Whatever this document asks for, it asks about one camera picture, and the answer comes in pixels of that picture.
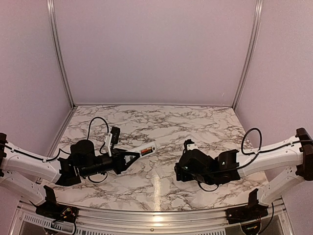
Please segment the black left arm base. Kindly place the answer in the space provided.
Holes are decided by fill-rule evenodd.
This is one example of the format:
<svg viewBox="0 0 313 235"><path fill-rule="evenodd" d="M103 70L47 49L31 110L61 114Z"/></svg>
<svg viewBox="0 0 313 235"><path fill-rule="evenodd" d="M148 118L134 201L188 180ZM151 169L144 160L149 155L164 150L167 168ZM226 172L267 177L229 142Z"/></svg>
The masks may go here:
<svg viewBox="0 0 313 235"><path fill-rule="evenodd" d="M45 201L36 206L36 213L54 219L54 221L66 221L74 223L77 218L78 208L59 204L56 201L54 190L48 186L45 189Z"/></svg>

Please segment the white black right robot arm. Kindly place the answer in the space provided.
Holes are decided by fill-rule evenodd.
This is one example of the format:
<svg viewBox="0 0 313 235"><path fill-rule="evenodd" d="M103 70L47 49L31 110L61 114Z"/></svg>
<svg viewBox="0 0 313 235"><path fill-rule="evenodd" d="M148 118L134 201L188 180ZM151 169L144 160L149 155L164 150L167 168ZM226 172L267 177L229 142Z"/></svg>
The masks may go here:
<svg viewBox="0 0 313 235"><path fill-rule="evenodd" d="M305 128L276 144L248 151L228 150L216 158L201 152L191 141L184 142L183 154L174 170L177 181L197 181L198 184L223 185L248 175L283 167L284 171L267 185L250 193L242 215L253 219L276 198L303 181L313 179L313 140Z"/></svg>

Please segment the aluminium right corner post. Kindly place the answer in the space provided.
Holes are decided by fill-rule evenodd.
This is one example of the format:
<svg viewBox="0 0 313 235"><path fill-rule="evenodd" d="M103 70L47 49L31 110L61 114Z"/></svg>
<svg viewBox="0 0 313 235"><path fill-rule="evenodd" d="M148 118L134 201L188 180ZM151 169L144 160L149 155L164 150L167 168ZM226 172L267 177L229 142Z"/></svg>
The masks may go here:
<svg viewBox="0 0 313 235"><path fill-rule="evenodd" d="M260 31L260 24L261 24L261 18L262 18L262 12L263 12L263 5L264 1L263 0L257 0L255 4L255 10L254 10L254 17L253 17L253 22L252 22L252 29L251 29L251 34L250 34L250 39L248 42L248 48L246 52L246 57L243 65L243 69L241 72L241 76L239 79L239 83L234 95L234 99L232 102L232 109L234 111L237 110L241 96L244 91L245 83L248 77L250 65L252 62L253 54L256 48L257 40L258 40L258 35Z"/></svg>

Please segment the aluminium front table rail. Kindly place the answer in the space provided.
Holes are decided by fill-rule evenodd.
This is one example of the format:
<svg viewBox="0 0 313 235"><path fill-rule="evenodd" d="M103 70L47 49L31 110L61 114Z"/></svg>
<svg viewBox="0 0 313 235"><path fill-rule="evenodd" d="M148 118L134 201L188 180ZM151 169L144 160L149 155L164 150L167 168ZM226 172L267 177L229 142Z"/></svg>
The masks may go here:
<svg viewBox="0 0 313 235"><path fill-rule="evenodd" d="M274 201L268 215L233 223L227 207L195 211L118 211L79 206L76 222L55 222L35 213L21 199L10 226L11 235L241 235L261 224L265 235L294 234L282 199Z"/></svg>

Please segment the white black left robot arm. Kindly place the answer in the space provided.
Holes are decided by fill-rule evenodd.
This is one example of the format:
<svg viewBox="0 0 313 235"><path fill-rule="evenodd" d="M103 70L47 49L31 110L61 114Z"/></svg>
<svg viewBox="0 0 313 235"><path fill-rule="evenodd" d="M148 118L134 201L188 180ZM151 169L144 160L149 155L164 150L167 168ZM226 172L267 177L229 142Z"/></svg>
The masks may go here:
<svg viewBox="0 0 313 235"><path fill-rule="evenodd" d="M110 154L96 156L93 143L79 141L71 146L70 155L52 159L19 149L0 135L0 185L28 199L50 217L57 218L62 207L53 199L54 191L36 185L26 178L33 175L58 186L72 186L81 183L82 178L114 171L116 174L127 170L141 154L139 150L113 149Z"/></svg>

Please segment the aluminium corner post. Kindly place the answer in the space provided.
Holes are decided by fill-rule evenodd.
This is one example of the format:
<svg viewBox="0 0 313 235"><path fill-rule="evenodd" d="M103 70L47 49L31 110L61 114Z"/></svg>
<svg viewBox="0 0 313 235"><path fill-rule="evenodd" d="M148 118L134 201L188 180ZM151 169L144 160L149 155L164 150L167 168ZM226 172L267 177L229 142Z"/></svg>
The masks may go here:
<svg viewBox="0 0 313 235"><path fill-rule="evenodd" d="M56 19L56 12L55 12L55 3L53 0L47 0L47 9L48 9L48 15L49 15L49 22L51 27L51 33L52 33L52 40L54 44L54 49L56 53L57 63L61 75L62 84L65 90L65 94L67 97L68 104L71 109L75 108L75 103L73 100L73 96L70 90L70 85L67 77L67 72L63 60L62 55L62 49L59 39L59 33L58 33L58 27L57 27L57 19Z"/></svg>
<svg viewBox="0 0 313 235"><path fill-rule="evenodd" d="M253 22L252 22L252 29L251 29L251 34L250 34L250 39L248 42L248 48L246 52L246 57L243 65L243 69L241 72L241 76L239 79L239 83L234 95L234 99L232 102L232 109L234 111L237 110L241 96L244 91L245 83L248 77L250 65L252 62L253 54L256 48L257 40L258 40L258 35L260 31L260 24L261 24L261 18L262 18L262 12L263 12L263 5L264 1L263 0L257 0L255 4L255 10L254 10L254 17L253 17Z"/></svg>

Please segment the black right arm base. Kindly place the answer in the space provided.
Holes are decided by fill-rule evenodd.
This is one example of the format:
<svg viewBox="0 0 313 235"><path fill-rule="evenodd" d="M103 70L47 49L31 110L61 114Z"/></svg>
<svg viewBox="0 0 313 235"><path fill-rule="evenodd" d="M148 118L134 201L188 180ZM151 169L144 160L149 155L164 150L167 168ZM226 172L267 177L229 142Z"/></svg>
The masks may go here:
<svg viewBox="0 0 313 235"><path fill-rule="evenodd" d="M229 208L225 211L229 224L260 219L268 215L268 206L262 206L259 204L257 192L258 189L255 189L249 193L247 205Z"/></svg>

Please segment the white remote control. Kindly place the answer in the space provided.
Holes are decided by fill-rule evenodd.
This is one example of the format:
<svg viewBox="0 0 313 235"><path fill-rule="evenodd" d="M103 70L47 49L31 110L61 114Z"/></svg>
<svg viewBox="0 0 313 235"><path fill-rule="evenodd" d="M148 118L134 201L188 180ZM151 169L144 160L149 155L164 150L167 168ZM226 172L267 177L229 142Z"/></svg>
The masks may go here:
<svg viewBox="0 0 313 235"><path fill-rule="evenodd" d="M139 154L140 158L151 156L157 152L157 145L154 141L143 144L136 148L130 150L131 152L135 152Z"/></svg>

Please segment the aluminium left corner post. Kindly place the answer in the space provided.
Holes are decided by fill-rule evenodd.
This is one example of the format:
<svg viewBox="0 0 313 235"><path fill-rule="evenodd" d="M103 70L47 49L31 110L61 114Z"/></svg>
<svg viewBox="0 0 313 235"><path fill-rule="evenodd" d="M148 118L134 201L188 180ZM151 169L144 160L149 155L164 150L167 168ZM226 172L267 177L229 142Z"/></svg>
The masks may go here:
<svg viewBox="0 0 313 235"><path fill-rule="evenodd" d="M57 19L56 19L56 12L55 12L55 3L53 0L47 0L47 9L48 9L48 15L49 15L49 22L51 27L51 33L52 33L52 40L54 44L54 49L56 53L57 63L61 75L62 84L65 90L65 94L67 97L68 104L71 109L75 108L75 103L73 100L73 96L70 90L70 85L67 77L67 72L63 60L62 55L62 49L59 39L59 33L58 33L58 27L57 27Z"/></svg>

